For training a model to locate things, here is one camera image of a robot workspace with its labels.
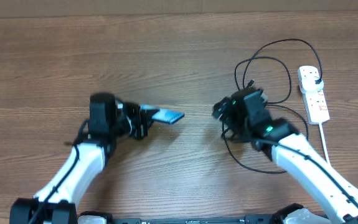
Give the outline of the blue Galaxy smartphone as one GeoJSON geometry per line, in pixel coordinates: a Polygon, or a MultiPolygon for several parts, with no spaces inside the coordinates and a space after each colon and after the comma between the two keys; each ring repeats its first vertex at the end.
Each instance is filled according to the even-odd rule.
{"type": "Polygon", "coordinates": [[[152,119],[157,122],[174,124],[184,117],[184,113],[160,108],[159,111],[152,115],[152,119]]]}

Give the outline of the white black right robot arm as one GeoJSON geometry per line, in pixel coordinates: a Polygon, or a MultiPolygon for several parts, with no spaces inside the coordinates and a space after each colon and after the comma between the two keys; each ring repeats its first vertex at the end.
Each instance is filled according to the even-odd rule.
{"type": "Polygon", "coordinates": [[[252,143],[283,168],[319,204],[324,216],[294,203],[271,216],[270,223],[358,223],[358,188],[331,167],[306,136],[284,118],[273,119],[263,90],[248,87],[213,106],[222,131],[252,143]]]}

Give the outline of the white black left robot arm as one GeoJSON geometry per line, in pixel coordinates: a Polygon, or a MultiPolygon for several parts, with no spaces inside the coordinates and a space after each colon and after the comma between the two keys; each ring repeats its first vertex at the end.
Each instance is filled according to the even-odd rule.
{"type": "Polygon", "coordinates": [[[78,130],[72,150],[52,180],[32,199],[17,199],[10,223],[113,223],[110,213],[77,213],[88,187],[108,165],[122,136],[143,139],[166,112],[149,105],[121,101],[111,93],[90,97],[90,115],[78,130]]]}

